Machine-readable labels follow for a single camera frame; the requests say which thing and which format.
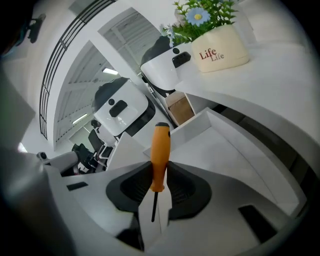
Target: screwdriver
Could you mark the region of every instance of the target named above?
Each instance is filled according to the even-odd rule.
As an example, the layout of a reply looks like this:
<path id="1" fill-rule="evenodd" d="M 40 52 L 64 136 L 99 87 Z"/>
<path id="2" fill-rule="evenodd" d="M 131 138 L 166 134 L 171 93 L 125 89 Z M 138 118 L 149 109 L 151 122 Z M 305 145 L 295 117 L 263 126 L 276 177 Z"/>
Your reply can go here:
<path id="1" fill-rule="evenodd" d="M 150 189 L 154 192 L 151 222 L 155 221 L 158 193 L 165 188 L 164 179 L 170 157 L 170 146 L 170 127 L 166 122 L 158 122 L 155 125 L 150 152 L 153 170 Z"/>

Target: orange screwdriver handle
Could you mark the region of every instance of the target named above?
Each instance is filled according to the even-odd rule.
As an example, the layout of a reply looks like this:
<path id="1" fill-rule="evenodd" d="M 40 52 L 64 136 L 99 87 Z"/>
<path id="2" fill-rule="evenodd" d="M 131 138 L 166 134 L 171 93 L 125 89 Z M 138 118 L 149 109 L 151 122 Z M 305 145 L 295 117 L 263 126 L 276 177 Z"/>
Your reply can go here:
<path id="1" fill-rule="evenodd" d="M 165 122 L 159 122 L 155 125 L 150 158 L 153 168 L 153 179 L 151 190 L 153 192 L 162 192 L 164 190 L 164 178 L 167 169 L 167 163 L 170 157 L 170 127 Z"/>

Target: black railing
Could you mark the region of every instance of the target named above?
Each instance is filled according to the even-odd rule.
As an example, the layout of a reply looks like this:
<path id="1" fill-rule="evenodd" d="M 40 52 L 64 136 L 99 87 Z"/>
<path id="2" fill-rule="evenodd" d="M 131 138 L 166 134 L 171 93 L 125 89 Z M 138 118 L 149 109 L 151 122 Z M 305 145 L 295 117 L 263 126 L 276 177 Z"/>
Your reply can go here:
<path id="1" fill-rule="evenodd" d="M 54 47 L 44 72 L 39 103 L 39 123 L 41 134 L 47 137 L 47 108 L 51 85 L 56 74 L 59 63 L 68 50 L 68 46 L 74 40 L 80 30 L 99 12 L 108 7 L 116 0 L 96 0 L 88 5 L 67 27 L 63 35 Z"/>

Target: white shelf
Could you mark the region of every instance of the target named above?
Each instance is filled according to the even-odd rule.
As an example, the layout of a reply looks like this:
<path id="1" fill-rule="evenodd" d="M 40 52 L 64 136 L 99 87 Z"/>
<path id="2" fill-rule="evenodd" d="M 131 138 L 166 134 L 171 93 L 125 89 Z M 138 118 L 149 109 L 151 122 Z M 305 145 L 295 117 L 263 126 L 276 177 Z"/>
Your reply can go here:
<path id="1" fill-rule="evenodd" d="M 255 44 L 242 66 L 201 73 L 177 69 L 175 89 L 223 104 L 263 124 L 320 174 L 320 77 L 313 56 L 295 44 Z"/>

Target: green leaves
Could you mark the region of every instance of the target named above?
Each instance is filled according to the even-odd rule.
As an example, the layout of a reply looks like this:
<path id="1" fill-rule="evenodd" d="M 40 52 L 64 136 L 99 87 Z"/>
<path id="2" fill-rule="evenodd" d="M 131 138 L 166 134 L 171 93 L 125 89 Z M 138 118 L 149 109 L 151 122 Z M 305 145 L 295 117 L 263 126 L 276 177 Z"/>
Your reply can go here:
<path id="1" fill-rule="evenodd" d="M 186 19 L 184 19 L 183 25 L 173 25 L 174 43 L 193 42 L 214 28 L 235 23 L 231 21 L 236 17 L 233 13 L 237 12 L 232 8 L 234 4 L 233 0 L 223 2 L 220 2 L 220 0 L 187 0 L 184 4 L 180 4 L 178 1 L 174 2 L 179 15 L 186 16 L 193 8 L 203 8 L 210 14 L 210 20 L 199 26 L 191 25 Z"/>

